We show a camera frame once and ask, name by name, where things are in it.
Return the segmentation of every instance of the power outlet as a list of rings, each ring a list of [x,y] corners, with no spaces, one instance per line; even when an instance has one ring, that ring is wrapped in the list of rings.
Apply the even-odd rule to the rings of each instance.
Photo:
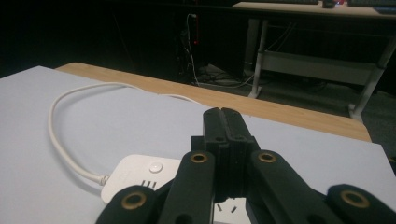
[[[103,187],[102,200],[109,203],[117,192],[133,185],[158,189],[175,177],[179,165],[180,160],[143,155],[127,156],[120,161]],[[244,198],[237,198],[215,204],[214,223],[250,223],[245,201]]]

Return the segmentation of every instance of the keyboard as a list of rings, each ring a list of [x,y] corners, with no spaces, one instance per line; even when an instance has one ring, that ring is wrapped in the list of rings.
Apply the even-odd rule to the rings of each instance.
[[[302,5],[319,4],[319,0],[243,0],[243,2],[284,3],[284,4],[302,4]]]
[[[348,0],[349,7],[396,7],[396,0]]]

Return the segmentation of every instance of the power cord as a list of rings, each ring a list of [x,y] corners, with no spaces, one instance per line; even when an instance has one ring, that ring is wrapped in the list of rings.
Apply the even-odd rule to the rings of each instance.
[[[91,173],[91,172],[87,171],[86,169],[84,169],[83,167],[81,167],[80,165],[78,165],[72,159],[72,157],[69,155],[67,150],[59,142],[58,137],[57,137],[57,135],[56,135],[56,133],[54,131],[53,114],[54,114],[56,105],[64,97],[66,97],[66,96],[68,96],[68,95],[70,95],[72,93],[78,92],[78,91],[85,91],[85,90],[99,88],[99,87],[105,87],[105,86],[120,86],[120,87],[132,88],[132,89],[137,89],[137,90],[143,91],[142,89],[140,89],[140,88],[138,88],[138,87],[136,87],[134,85],[129,85],[129,84],[125,84],[125,83],[119,83],[119,82],[99,83],[99,84],[93,84],[93,85],[90,85],[90,86],[85,86],[85,87],[73,89],[71,91],[67,91],[67,92],[63,93],[62,95],[60,95],[58,98],[55,99],[55,101],[52,103],[51,107],[49,108],[49,116],[48,116],[49,138],[50,138],[52,144],[54,145],[55,149],[58,151],[58,153],[61,155],[61,157],[64,158],[64,160],[70,166],[70,168],[72,168],[77,174],[79,174],[82,177],[84,177],[86,179],[89,179],[89,180],[99,184],[100,186],[103,186],[107,182],[107,180],[110,178],[110,175],[98,175],[98,174]],[[176,95],[176,94],[163,94],[163,95],[199,104],[198,102],[196,102],[196,101],[194,101],[194,100],[192,100],[192,99],[190,99],[188,97],[185,97],[185,96]]]

